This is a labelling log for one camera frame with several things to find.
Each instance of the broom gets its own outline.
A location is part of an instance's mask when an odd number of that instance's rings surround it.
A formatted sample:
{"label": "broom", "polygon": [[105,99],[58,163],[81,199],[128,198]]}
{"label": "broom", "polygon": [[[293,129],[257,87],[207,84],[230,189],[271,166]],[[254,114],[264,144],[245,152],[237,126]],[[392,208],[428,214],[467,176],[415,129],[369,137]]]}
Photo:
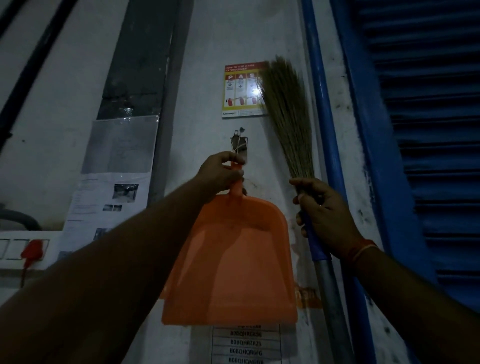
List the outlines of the broom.
{"label": "broom", "polygon": [[[268,67],[261,71],[260,78],[259,88],[264,99],[264,107],[282,145],[291,177],[314,178],[312,127],[303,83],[291,63],[282,57],[270,62]],[[297,190],[298,194],[309,192]],[[301,216],[308,234],[320,296],[324,304],[334,362],[353,364],[355,357],[336,284],[332,257],[318,239],[310,217],[304,212],[301,212]]]}

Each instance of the person's left hand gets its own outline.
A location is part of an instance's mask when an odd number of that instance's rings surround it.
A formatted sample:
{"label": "person's left hand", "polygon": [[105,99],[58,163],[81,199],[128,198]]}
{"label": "person's left hand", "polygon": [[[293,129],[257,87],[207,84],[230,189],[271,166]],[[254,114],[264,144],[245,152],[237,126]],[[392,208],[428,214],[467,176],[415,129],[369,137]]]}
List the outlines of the person's left hand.
{"label": "person's left hand", "polygon": [[221,191],[230,189],[233,183],[242,179],[244,172],[231,170],[230,166],[223,164],[228,161],[245,164],[243,158],[234,152],[221,152],[209,156],[195,176],[209,199]]}

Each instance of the blue broom grip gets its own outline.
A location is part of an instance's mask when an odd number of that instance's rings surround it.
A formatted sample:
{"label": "blue broom grip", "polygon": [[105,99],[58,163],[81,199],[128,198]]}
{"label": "blue broom grip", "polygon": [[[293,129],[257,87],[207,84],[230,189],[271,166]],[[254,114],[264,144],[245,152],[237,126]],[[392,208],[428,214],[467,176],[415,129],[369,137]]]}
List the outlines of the blue broom grip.
{"label": "blue broom grip", "polygon": [[327,251],[325,245],[320,241],[315,229],[313,228],[312,219],[305,211],[300,212],[300,217],[305,224],[305,230],[308,236],[308,245],[310,246],[310,253],[314,262],[322,260],[332,260],[332,255]]}

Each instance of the bracelet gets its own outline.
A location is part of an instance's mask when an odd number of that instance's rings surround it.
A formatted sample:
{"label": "bracelet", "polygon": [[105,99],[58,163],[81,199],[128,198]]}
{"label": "bracelet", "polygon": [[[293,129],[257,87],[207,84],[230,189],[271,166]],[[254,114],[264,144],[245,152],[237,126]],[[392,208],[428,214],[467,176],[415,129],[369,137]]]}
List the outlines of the bracelet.
{"label": "bracelet", "polygon": [[353,267],[357,260],[360,258],[362,253],[367,250],[368,248],[376,248],[380,250],[380,248],[373,242],[373,240],[362,239],[358,241],[357,246],[350,249],[347,255],[348,264]]}

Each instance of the orange sticker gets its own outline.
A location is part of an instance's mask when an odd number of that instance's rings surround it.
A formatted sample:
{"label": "orange sticker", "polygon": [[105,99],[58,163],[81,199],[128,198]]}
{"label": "orange sticker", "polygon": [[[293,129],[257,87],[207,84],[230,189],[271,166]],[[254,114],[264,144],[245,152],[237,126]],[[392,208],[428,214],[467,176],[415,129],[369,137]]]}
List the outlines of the orange sticker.
{"label": "orange sticker", "polygon": [[322,309],[324,307],[322,300],[317,296],[317,291],[313,288],[302,288],[298,284],[295,284],[295,299],[298,308]]}

